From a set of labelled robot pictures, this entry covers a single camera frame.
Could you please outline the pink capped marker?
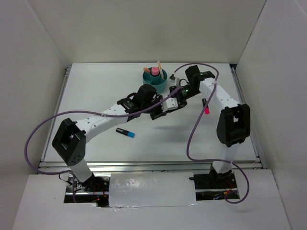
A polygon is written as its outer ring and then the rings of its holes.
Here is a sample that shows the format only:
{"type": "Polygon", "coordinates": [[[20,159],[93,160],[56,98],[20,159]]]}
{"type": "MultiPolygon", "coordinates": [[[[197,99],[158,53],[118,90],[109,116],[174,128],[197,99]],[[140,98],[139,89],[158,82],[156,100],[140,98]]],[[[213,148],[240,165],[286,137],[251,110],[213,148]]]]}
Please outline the pink capped marker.
{"type": "Polygon", "coordinates": [[[156,76],[159,76],[160,75],[160,70],[158,67],[152,67],[151,68],[151,75],[156,77],[156,76]]]}

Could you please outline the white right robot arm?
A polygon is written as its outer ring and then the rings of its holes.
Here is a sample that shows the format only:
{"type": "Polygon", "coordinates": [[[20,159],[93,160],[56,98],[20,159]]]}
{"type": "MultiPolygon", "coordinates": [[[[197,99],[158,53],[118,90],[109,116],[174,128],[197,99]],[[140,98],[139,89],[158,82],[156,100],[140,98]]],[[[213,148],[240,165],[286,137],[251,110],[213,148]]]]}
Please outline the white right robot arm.
{"type": "Polygon", "coordinates": [[[219,74],[200,72],[198,64],[188,64],[185,71],[188,83],[174,97],[178,107],[187,105],[187,99],[202,93],[207,100],[205,108],[213,104],[220,110],[216,134],[223,144],[220,160],[212,160],[209,182],[215,188],[225,184],[232,173],[232,162],[240,144],[250,135],[250,107],[233,99],[218,83],[219,74]]]}

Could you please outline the black blue highlighter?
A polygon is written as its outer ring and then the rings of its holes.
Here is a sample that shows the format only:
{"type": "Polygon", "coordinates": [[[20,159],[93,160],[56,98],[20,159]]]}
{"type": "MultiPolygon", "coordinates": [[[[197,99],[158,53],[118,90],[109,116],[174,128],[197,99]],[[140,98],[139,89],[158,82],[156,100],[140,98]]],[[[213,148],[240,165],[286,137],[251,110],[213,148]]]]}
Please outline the black blue highlighter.
{"type": "Polygon", "coordinates": [[[135,134],[133,132],[130,132],[130,131],[127,131],[127,130],[124,130],[122,128],[117,128],[116,129],[116,132],[117,133],[120,133],[122,135],[125,135],[127,137],[130,137],[130,138],[134,138],[135,137],[135,134]]]}

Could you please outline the white foil cover plate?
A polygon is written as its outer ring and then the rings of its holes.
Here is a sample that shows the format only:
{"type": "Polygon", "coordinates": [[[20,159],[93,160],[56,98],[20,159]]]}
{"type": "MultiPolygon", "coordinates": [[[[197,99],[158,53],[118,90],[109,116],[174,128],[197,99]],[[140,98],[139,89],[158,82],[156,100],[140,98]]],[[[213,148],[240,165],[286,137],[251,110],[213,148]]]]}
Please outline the white foil cover plate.
{"type": "Polygon", "coordinates": [[[114,173],[109,182],[110,207],[184,207],[195,205],[191,172],[114,173]]]}

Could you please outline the teal round organizer container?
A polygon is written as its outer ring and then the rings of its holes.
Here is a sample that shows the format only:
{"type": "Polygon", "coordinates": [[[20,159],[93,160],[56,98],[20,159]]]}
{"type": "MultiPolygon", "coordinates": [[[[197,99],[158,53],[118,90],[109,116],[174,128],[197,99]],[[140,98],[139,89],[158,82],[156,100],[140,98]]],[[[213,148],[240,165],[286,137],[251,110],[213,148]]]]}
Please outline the teal round organizer container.
{"type": "Polygon", "coordinates": [[[163,69],[165,80],[161,78],[161,76],[152,76],[151,72],[143,72],[142,80],[144,84],[149,84],[153,87],[155,87],[157,93],[161,93],[166,89],[166,83],[167,83],[167,73],[163,69]]]}

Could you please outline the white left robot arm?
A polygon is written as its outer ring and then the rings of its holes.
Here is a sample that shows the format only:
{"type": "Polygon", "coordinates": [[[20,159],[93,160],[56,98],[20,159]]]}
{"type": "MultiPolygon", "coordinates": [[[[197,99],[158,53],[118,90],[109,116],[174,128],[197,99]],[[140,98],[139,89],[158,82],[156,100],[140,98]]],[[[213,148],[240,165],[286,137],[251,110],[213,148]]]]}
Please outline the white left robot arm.
{"type": "Polygon", "coordinates": [[[117,101],[101,115],[78,121],[69,118],[63,120],[52,140],[52,146],[78,180],[77,185],[84,191],[90,191],[102,182],[94,176],[84,159],[86,144],[91,139],[112,127],[139,117],[142,113],[155,117],[175,108],[176,99],[164,98],[156,93],[153,86],[145,84],[137,92],[117,101]]]}

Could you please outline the thin orange pen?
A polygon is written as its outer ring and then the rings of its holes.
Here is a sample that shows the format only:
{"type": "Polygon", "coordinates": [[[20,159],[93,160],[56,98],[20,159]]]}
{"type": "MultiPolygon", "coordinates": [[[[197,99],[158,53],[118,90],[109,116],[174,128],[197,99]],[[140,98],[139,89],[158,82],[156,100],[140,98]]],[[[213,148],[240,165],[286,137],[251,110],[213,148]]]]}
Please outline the thin orange pen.
{"type": "Polygon", "coordinates": [[[160,72],[160,76],[161,76],[161,78],[165,80],[165,76],[164,76],[163,69],[162,69],[162,68],[161,68],[161,69],[159,69],[159,72],[160,72]]]}

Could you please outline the aluminium rail frame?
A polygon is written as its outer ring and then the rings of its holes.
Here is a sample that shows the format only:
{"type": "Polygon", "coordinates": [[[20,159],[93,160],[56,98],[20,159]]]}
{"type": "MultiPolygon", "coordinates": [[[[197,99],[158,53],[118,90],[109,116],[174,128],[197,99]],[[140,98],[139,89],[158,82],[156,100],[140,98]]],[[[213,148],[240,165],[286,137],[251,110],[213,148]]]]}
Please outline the aluminium rail frame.
{"type": "MultiPolygon", "coordinates": [[[[68,66],[60,91],[50,134],[39,168],[46,172],[67,169],[51,141],[65,110],[103,111],[126,93],[138,89],[141,63],[75,63],[68,66]]],[[[86,147],[85,160],[93,172],[141,172],[207,170],[207,162],[190,161],[186,144],[202,109],[201,96],[189,100],[185,109],[153,121],[142,115],[123,125],[134,138],[118,134],[112,128],[95,137],[86,147]]]]}

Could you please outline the black pink highlighter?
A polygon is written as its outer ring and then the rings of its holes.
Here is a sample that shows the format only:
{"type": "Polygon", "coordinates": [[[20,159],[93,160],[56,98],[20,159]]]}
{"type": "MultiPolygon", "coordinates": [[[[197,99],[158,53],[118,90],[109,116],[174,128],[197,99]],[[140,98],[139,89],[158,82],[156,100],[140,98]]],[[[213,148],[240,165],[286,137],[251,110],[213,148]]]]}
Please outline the black pink highlighter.
{"type": "Polygon", "coordinates": [[[202,99],[202,104],[203,104],[203,107],[204,107],[204,113],[206,115],[208,115],[210,113],[210,109],[208,106],[206,106],[207,104],[207,100],[205,98],[202,99]]]}

